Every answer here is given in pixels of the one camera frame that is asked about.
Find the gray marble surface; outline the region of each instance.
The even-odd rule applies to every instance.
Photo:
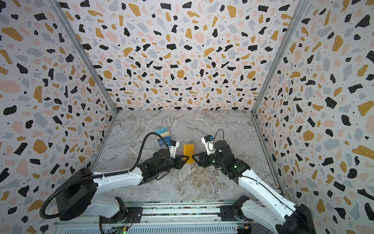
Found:
[[[224,130],[224,138],[236,158],[245,161],[266,183],[275,187],[274,179],[253,126],[250,111],[147,111],[122,110],[114,124],[95,171],[114,171],[133,166],[144,136],[156,129],[168,127],[172,139],[183,145],[194,144],[195,153],[205,151],[201,138]],[[140,163],[160,149],[155,136],[144,146]],[[161,180],[138,186],[114,189],[105,196],[119,196],[124,201],[198,201],[235,200],[252,195],[214,167],[201,168],[196,163],[173,169]]]

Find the black cable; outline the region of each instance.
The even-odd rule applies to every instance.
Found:
[[[158,136],[159,138],[161,138],[163,140],[163,142],[165,143],[166,145],[166,148],[168,149],[169,146],[168,144],[166,143],[165,139],[158,133],[148,133],[144,139],[143,139],[143,142],[141,143],[141,146],[140,146],[140,150],[139,150],[139,155],[138,155],[138,158],[137,158],[137,161],[135,162],[135,164],[132,166],[132,168],[129,170],[129,171],[133,171],[135,169],[135,167],[138,165],[139,163],[139,160],[140,160],[140,156],[141,156],[141,153],[143,151],[143,147],[144,147],[144,144],[145,144],[145,140],[150,136],[150,135],[156,135]]]
[[[287,207],[290,211],[292,211],[292,213],[295,213],[295,215],[297,215],[303,222],[304,222],[304,224],[306,225],[306,227],[309,229],[309,231],[310,231],[310,233],[313,233],[312,232],[312,230],[309,228],[309,226],[308,226],[308,224],[294,211],[294,210],[292,210],[291,208],[289,208],[288,207],[288,205],[286,205],[286,204],[284,204],[281,200],[279,200],[279,198],[277,198],[276,197],[276,195],[274,195],[266,186],[264,186],[263,184],[261,184],[259,181],[257,181],[257,180],[255,180],[255,179],[253,179],[253,178],[250,178],[250,177],[248,177],[248,176],[243,176],[243,177],[245,177],[245,178],[249,178],[249,179],[251,179],[251,180],[253,180],[253,181],[255,181],[256,183],[258,183],[258,184],[260,184],[262,187],[264,187],[271,195],[273,195],[280,203],[282,203],[283,205],[285,205],[285,207]]]
[[[99,216],[99,230],[100,230],[100,234],[104,234],[104,231],[102,229],[102,216],[100,215]]]
[[[132,166],[132,168],[130,170],[123,170],[123,171],[115,171],[115,172],[110,172],[110,173],[105,173],[104,176],[105,177],[108,177],[108,176],[116,176],[116,175],[120,175],[120,174],[126,174],[126,173],[129,173],[130,171],[133,171],[135,169],[135,167],[138,165],[139,163],[139,160],[140,160],[140,157],[141,157],[141,153],[143,151],[143,147],[144,147],[144,144],[145,144],[145,141],[146,139],[150,136],[150,135],[156,135],[158,136],[159,138],[161,138],[163,140],[163,142],[165,143],[166,145],[166,148],[169,148],[168,144],[166,143],[165,139],[158,133],[148,133],[144,139],[143,139],[143,142],[140,146],[140,150],[139,150],[139,154],[138,154],[138,158],[135,162],[135,164]]]
[[[221,148],[222,148],[223,139],[225,139],[225,132],[223,131],[223,129],[218,129],[218,131],[215,133],[215,136],[214,136],[214,138],[213,138],[213,150],[214,150],[215,137],[217,136],[217,133],[218,133],[220,130],[222,130],[222,143],[221,143]]]
[[[39,215],[42,219],[54,219],[54,218],[58,218],[59,217],[59,213],[57,214],[54,214],[54,215],[47,215],[45,213],[46,211],[46,208],[48,206],[48,204],[58,195],[60,194],[62,191],[68,189],[70,186],[72,185],[76,185],[78,183],[82,183],[83,181],[86,181],[86,180],[92,180],[92,179],[97,179],[97,178],[101,178],[103,177],[102,174],[100,175],[94,175],[94,176],[86,176],[86,177],[83,177],[83,178],[79,178],[79,179],[76,179],[74,181],[71,181],[70,183],[67,183],[64,187],[56,190],[54,193],[52,193],[51,196],[49,196],[49,198],[47,198],[45,200],[45,202],[43,203],[42,207],[40,208],[40,211],[39,211]]]
[[[49,196],[45,202],[43,203],[42,207],[40,208],[39,210],[39,215],[42,219],[55,219],[55,218],[58,218],[59,217],[59,213],[57,214],[54,214],[54,215],[47,215],[45,213],[46,211],[46,208],[48,206],[48,204],[58,195],[60,194],[62,191],[64,190],[67,190],[70,186],[72,185],[76,185],[78,183],[81,183],[83,181],[86,181],[86,180],[91,180],[91,179],[97,179],[97,178],[102,178],[103,176],[105,177],[108,177],[108,176],[115,176],[115,175],[120,175],[120,174],[126,174],[128,173],[129,171],[132,171],[135,169],[135,167],[138,165],[139,163],[139,160],[140,160],[140,156],[141,156],[141,153],[143,151],[143,147],[144,147],[144,144],[145,144],[145,140],[148,138],[148,136],[150,135],[156,135],[158,136],[159,138],[161,138],[163,140],[163,142],[165,143],[166,145],[166,148],[169,148],[168,144],[166,143],[165,139],[158,133],[148,133],[144,139],[143,139],[143,142],[141,144],[141,147],[140,147],[140,150],[139,150],[139,155],[138,155],[138,158],[134,164],[134,166],[132,166],[132,168],[130,170],[123,170],[123,171],[116,171],[116,172],[112,172],[112,173],[105,173],[105,174],[99,174],[99,175],[94,175],[94,176],[86,176],[86,177],[83,177],[83,178],[79,178],[79,179],[76,179],[76,180],[73,180],[71,182],[69,182],[68,184],[66,184],[64,187],[62,188],[59,188],[58,190],[56,190],[54,193],[52,193],[51,196]]]

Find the yellow rectangular object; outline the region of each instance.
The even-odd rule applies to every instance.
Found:
[[[194,163],[192,156],[195,154],[193,145],[183,145],[183,155],[190,157],[186,163]]]

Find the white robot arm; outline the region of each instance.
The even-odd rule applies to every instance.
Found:
[[[297,206],[268,186],[257,174],[240,159],[234,157],[225,140],[214,142],[211,135],[201,138],[206,152],[192,156],[201,167],[214,166],[216,169],[247,189],[265,207],[254,203],[250,198],[241,196],[233,204],[233,212],[238,220],[256,220],[273,233],[315,234],[310,210]]]
[[[138,164],[145,140],[149,135],[160,137],[166,149],[160,149],[143,163]],[[160,173],[169,173],[171,169],[181,169],[188,160],[188,156],[176,155],[179,142],[165,140],[157,133],[149,133],[144,138],[136,163],[130,169],[111,172],[91,172],[89,168],[82,168],[65,181],[43,203],[40,216],[43,219],[59,217],[61,221],[68,221],[80,215],[98,215],[121,222],[127,218],[127,208],[119,197],[107,198],[101,194],[120,187],[141,185],[153,180],[159,180]],[[56,198],[58,213],[47,215],[47,205]]]

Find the terrazzo wallpaper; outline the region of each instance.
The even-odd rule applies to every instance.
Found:
[[[248,110],[296,0],[61,0],[119,109]]]
[[[45,1],[0,1],[0,22],[0,233],[50,233],[39,208],[93,163],[115,114]]]
[[[255,116],[318,233],[374,233],[374,1],[313,1]]]

